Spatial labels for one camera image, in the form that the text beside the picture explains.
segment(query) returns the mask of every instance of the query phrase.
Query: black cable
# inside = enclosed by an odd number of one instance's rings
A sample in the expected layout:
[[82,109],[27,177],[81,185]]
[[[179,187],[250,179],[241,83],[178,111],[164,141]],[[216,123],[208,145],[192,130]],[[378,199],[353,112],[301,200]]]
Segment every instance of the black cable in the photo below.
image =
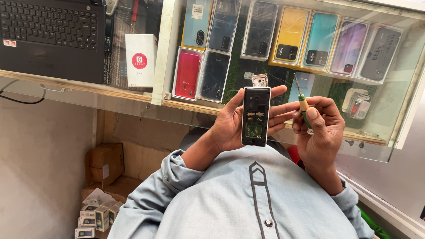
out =
[[[17,82],[17,81],[19,81],[19,80],[13,80],[13,81],[11,81],[9,84],[7,84],[5,87],[3,87],[3,88],[0,90],[0,94],[2,94],[2,93],[4,92],[4,90],[5,90],[6,88],[8,88],[11,84],[13,84],[13,83],[15,83],[15,82]],[[45,96],[46,96],[46,89],[43,89],[43,96],[41,97],[41,99],[40,99],[39,101],[36,101],[36,102],[24,102],[24,101],[15,100],[15,99],[12,99],[12,98],[9,98],[9,97],[6,97],[6,96],[3,96],[3,95],[0,95],[0,98],[4,98],[4,99],[6,99],[6,100],[11,100],[11,101],[14,101],[14,102],[17,102],[17,103],[21,103],[21,104],[35,105],[35,104],[38,104],[38,103],[42,102],[42,101],[44,100],[44,97],[45,97]]]

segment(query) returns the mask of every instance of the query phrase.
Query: laptop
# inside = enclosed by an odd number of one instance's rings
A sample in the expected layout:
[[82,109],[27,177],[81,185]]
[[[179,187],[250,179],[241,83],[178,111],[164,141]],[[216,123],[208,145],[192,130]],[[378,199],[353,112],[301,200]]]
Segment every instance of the laptop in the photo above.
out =
[[0,69],[101,84],[105,0],[0,0]]

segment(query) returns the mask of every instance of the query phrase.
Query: red vivo phone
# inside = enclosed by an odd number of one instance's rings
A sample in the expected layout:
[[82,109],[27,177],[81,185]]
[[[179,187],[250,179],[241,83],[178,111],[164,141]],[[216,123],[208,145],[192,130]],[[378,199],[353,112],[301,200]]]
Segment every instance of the red vivo phone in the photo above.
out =
[[193,99],[196,92],[200,56],[181,52],[178,59],[176,91],[174,94]]

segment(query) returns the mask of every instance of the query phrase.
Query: teal smartphone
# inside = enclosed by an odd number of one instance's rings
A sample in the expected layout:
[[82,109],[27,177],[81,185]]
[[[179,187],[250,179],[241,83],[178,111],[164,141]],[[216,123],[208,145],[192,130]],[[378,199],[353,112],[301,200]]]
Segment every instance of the teal smartphone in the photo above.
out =
[[337,15],[322,12],[313,14],[306,47],[306,65],[326,65],[329,60],[337,22]]
[[181,45],[204,50],[210,22],[211,0],[187,0]]

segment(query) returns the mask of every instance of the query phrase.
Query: screwdriver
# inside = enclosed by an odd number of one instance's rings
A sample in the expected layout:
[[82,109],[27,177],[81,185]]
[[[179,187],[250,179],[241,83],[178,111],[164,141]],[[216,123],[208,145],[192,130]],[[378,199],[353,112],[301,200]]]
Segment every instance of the screwdriver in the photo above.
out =
[[297,77],[295,76],[295,73],[294,73],[294,79],[295,79],[295,83],[297,84],[298,92],[300,93],[300,95],[298,96],[298,100],[300,101],[301,113],[304,116],[304,122],[306,122],[307,128],[309,128],[307,130],[307,133],[310,134],[310,135],[312,135],[313,134],[313,129],[310,126],[309,122],[307,121],[307,116],[306,116],[306,111],[309,108],[309,104],[307,103],[307,100],[306,100],[304,94],[301,93],[300,85],[298,84],[298,80],[297,80]]

